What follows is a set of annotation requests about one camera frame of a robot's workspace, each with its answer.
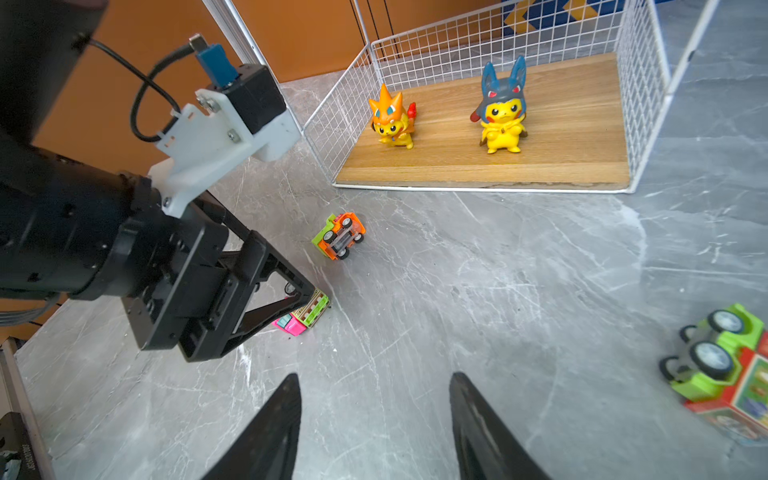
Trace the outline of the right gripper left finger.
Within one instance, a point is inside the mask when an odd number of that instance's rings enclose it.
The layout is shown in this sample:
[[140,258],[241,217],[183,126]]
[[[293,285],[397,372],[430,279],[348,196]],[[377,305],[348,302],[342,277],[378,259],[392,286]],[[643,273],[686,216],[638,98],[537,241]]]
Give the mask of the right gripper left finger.
[[301,415],[299,376],[290,373],[203,479],[292,479]]

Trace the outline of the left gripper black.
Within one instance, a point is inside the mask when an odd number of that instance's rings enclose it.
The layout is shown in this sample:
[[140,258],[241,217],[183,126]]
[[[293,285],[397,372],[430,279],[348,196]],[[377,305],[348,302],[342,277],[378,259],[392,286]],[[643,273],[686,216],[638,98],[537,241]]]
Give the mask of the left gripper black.
[[[209,191],[170,217],[148,266],[148,283],[123,305],[142,351],[180,348],[189,362],[221,358],[276,320],[306,306],[315,286],[259,232]],[[286,298],[249,310],[273,273]]]

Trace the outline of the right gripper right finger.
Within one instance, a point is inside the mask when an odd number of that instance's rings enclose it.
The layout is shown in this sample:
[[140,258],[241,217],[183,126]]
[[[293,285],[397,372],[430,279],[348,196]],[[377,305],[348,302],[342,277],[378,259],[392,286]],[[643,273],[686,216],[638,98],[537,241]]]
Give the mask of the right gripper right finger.
[[463,372],[449,385],[452,430],[462,479],[547,479]]

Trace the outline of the pink toy truck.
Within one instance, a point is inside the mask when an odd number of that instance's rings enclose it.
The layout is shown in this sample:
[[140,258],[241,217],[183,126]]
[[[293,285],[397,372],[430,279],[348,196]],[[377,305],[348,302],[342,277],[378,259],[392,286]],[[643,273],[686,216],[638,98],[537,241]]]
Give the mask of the pink toy truck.
[[316,289],[305,306],[278,318],[273,325],[292,336],[300,336],[313,327],[329,306],[330,298],[320,289]]

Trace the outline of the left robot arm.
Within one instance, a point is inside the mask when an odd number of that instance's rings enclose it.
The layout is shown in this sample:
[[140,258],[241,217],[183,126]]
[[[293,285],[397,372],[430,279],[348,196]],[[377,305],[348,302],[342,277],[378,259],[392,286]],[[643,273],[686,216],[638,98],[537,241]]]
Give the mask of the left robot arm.
[[299,130],[270,69],[234,66],[202,36],[164,57],[194,56],[210,79],[171,107],[149,142],[147,175],[114,174],[37,148],[33,139],[83,52],[103,1],[1,5],[1,295],[122,300],[138,346],[227,355],[311,303],[314,285],[210,188],[248,158],[272,162]]

